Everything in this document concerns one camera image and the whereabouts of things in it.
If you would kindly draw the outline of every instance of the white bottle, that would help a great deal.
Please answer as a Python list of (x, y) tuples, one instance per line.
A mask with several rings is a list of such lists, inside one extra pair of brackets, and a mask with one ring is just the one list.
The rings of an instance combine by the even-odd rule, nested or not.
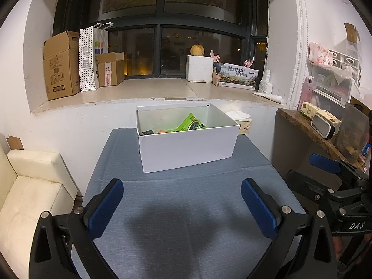
[(270, 83), (270, 70), (266, 69), (266, 72), (263, 75), (262, 80), (260, 82), (258, 92), (265, 93), (265, 94), (271, 94), (272, 91), (273, 91), (273, 84)]

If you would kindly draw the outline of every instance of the shopping bag handle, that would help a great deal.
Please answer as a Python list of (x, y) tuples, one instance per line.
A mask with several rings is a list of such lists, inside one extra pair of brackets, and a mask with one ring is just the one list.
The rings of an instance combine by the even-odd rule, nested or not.
[(113, 26), (113, 25), (114, 25), (114, 23), (112, 23), (112, 22), (109, 22), (109, 23), (101, 24), (101, 26), (100, 26), (100, 27), (98, 27), (98, 28), (101, 28), (102, 26), (105, 26), (105, 25), (107, 25), (107, 26), (106, 26), (106, 27), (103, 27), (103, 28), (102, 28), (102, 30), (105, 30), (105, 29), (107, 29), (107, 28), (109, 28), (109, 27)]

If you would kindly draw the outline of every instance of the window sill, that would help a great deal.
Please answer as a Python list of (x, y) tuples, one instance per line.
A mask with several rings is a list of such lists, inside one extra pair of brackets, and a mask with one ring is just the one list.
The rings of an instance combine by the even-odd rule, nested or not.
[(32, 113), (89, 103), (135, 99), (189, 101), (220, 99), (281, 106), (263, 97), (255, 96), (252, 92), (239, 88), (216, 87), (209, 83), (191, 83), (185, 79), (175, 78), (125, 80), (118, 86), (101, 87), (95, 91), (79, 92), (74, 96), (47, 101)]

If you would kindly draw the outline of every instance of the open box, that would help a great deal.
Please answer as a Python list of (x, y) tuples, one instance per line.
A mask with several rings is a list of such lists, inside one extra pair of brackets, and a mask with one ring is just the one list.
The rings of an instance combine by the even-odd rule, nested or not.
[[(177, 128), (192, 113), (207, 128), (143, 135)], [(144, 173), (231, 157), (239, 124), (210, 103), (137, 107), (137, 134)]]

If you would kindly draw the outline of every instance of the blue gripper pad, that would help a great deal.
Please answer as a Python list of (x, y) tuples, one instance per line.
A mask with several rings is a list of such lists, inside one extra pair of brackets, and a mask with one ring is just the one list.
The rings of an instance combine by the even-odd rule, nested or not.
[(341, 167), (338, 161), (331, 160), (329, 158), (312, 154), (309, 157), (309, 162), (312, 166), (315, 166), (319, 169), (327, 171), (331, 174), (336, 174), (341, 172)]
[(241, 184), (241, 196), (251, 211), (262, 234), (274, 240), (277, 233), (276, 218), (265, 204), (261, 196), (265, 195), (253, 179), (246, 179)]
[(94, 196), (88, 203), (84, 222), (91, 240), (102, 236), (123, 196), (123, 182), (112, 179), (101, 194)]

